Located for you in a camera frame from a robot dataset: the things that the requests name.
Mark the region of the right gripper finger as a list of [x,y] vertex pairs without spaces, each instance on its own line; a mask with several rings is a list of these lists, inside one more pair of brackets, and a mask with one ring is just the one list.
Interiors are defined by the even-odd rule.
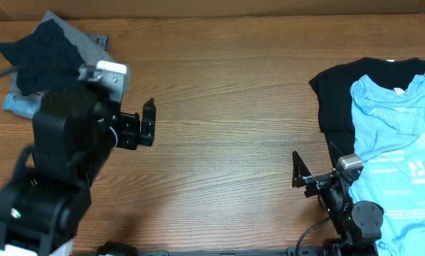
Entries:
[[336,167],[337,162],[343,156],[343,153],[340,149],[334,144],[334,142],[328,142],[328,150],[330,154],[330,159],[332,162],[332,166]]
[[292,153],[293,159],[293,177],[292,187],[303,187],[308,184],[308,180],[312,178],[311,173],[297,151]]

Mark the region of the black Nike t-shirt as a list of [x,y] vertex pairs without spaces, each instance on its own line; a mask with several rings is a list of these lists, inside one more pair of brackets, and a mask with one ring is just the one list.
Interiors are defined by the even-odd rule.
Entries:
[[16,79],[24,96],[76,85],[76,71],[85,62],[52,19],[39,24],[32,34],[18,41],[0,43],[0,53],[13,66],[24,67]]

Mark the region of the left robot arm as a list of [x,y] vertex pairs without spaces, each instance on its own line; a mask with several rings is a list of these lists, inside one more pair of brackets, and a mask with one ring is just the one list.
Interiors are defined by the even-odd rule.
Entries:
[[156,112],[154,99],[141,114],[121,112],[100,85],[48,92],[32,119],[34,143],[0,190],[0,252],[51,255],[72,242],[112,150],[152,146]]

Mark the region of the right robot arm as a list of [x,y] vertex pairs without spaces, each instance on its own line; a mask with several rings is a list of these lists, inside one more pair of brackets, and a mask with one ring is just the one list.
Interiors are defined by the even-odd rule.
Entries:
[[[342,155],[328,174],[313,176],[299,153],[292,153],[292,187],[305,188],[305,197],[315,196],[327,217],[308,228],[289,255],[361,256],[377,255],[376,241],[382,237],[384,209],[372,201],[354,202],[350,186],[359,179],[363,161],[356,154]],[[331,221],[336,238],[324,240],[321,247],[303,247],[305,237]]]

